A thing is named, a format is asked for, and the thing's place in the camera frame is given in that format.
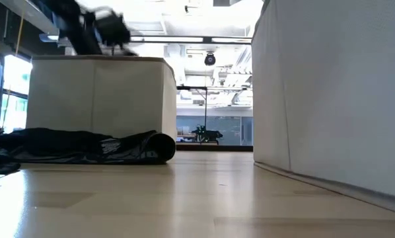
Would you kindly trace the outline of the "beige fabric storage bin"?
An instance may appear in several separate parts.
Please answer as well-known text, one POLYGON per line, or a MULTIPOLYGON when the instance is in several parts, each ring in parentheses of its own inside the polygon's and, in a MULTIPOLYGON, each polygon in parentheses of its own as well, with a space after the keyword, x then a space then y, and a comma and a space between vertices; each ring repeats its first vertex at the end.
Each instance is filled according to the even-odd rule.
POLYGON ((395 0, 262 0, 254 160, 395 212, 395 0))
POLYGON ((122 138, 150 130, 176 138, 176 81, 162 58, 37 56, 27 128, 122 138))

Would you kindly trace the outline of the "dark green garment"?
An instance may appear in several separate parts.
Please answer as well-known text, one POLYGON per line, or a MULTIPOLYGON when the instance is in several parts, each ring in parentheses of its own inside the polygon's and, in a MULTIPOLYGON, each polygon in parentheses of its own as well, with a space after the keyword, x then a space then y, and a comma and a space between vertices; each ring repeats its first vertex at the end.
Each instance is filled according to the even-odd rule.
POLYGON ((86 131, 27 128, 0 135, 0 175, 23 163, 160 165, 174 157, 176 142, 154 130, 115 138, 86 131))

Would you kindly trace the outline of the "black pole stand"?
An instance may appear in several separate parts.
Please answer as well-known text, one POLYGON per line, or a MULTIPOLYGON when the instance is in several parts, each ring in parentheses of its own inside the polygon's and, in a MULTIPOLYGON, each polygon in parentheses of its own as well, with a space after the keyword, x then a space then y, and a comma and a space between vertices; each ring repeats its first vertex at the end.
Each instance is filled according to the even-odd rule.
MULTIPOLYGON (((204 124, 203 127, 207 129, 207 98, 208 98, 208 87, 204 86, 184 86, 180 85, 176 87, 177 91, 183 92, 197 92, 204 100, 204 104, 177 104, 176 112, 178 116, 197 116, 198 112, 204 112, 204 124)), ((184 131, 183 128, 177 129, 177 142, 183 141, 183 139, 195 138, 195 134, 190 133, 189 130, 184 131)))

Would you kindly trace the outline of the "black aluminium table frame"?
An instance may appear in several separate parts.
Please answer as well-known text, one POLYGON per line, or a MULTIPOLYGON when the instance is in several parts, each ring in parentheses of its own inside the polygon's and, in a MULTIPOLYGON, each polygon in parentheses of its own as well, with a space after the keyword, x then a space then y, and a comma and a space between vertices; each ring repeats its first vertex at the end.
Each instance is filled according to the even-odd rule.
POLYGON ((221 152, 253 152, 252 145, 192 145, 192 144, 177 144, 178 151, 221 151, 221 152))

